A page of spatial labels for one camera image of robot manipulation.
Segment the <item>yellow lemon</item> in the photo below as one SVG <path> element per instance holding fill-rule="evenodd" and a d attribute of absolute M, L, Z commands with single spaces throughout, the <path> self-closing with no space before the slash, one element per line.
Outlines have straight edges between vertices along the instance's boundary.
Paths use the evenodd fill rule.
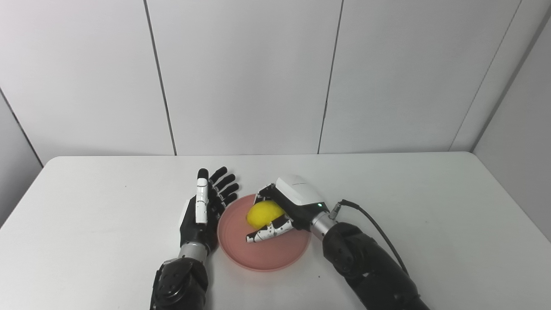
<path fill-rule="evenodd" d="M 255 229 L 260 229 L 283 214 L 285 211 L 272 200 L 260 201 L 247 213 L 247 223 Z"/>

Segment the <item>robotic finger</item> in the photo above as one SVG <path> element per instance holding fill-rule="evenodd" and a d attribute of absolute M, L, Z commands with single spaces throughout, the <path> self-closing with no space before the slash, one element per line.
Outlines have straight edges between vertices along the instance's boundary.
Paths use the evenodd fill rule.
<path fill-rule="evenodd" d="M 284 234 L 293 229 L 293 222 L 287 215 L 281 215 L 270 224 L 246 236 L 248 243 L 260 242 Z"/>
<path fill-rule="evenodd" d="M 293 228 L 311 231 L 320 215 L 329 214 L 321 196 L 298 175 L 280 177 L 258 191 L 255 204 L 264 200 L 274 201 L 285 211 L 285 215 L 247 235 L 249 243 L 279 236 Z"/>

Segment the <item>black fingertip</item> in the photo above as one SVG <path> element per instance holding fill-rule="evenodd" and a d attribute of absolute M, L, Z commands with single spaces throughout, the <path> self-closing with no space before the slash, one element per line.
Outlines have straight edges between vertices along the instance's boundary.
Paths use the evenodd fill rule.
<path fill-rule="evenodd" d="M 211 182 L 214 183 L 214 182 L 218 181 L 218 179 L 220 179 L 220 177 L 222 175 L 226 174 L 226 173 L 228 173 L 228 169 L 226 168 L 226 166 L 223 166 L 223 167 L 219 168 L 218 170 L 216 170 L 214 172 L 214 174 L 210 178 Z"/>
<path fill-rule="evenodd" d="M 199 169 L 199 172 L 197 173 L 197 179 L 208 179 L 208 170 L 205 168 Z"/>

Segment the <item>robotic hand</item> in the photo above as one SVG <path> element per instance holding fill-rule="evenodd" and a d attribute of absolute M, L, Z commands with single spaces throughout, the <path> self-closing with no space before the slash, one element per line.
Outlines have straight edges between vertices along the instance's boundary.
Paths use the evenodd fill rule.
<path fill-rule="evenodd" d="M 341 205 L 361 210 L 358 205 L 342 200 L 330 213 L 319 194 L 296 175 L 281 177 L 261 189 L 255 203 L 262 200 L 273 200 L 286 214 L 247 235 L 248 242 L 266 240 L 292 228 L 305 229 L 322 241 L 323 256 L 368 310 L 428 310 L 405 268 L 358 227 L 334 220 Z"/>
<path fill-rule="evenodd" d="M 222 167 L 209 178 L 206 169 L 199 170 L 197 195 L 189 200 L 180 226 L 180 253 L 157 271 L 150 310 L 203 309 L 208 288 L 203 263 L 218 245 L 218 219 L 239 189 L 235 175 L 220 179 L 227 172 Z"/>

